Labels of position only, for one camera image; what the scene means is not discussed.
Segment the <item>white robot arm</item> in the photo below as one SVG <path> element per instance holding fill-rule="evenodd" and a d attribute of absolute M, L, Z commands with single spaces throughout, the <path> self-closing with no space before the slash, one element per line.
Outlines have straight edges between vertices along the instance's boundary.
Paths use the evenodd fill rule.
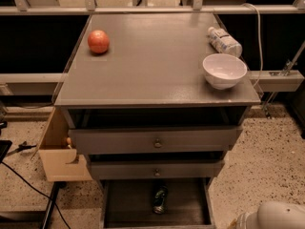
<path fill-rule="evenodd" d="M 263 202 L 255 212 L 245 212 L 227 229 L 305 229 L 305 205 Z"/>

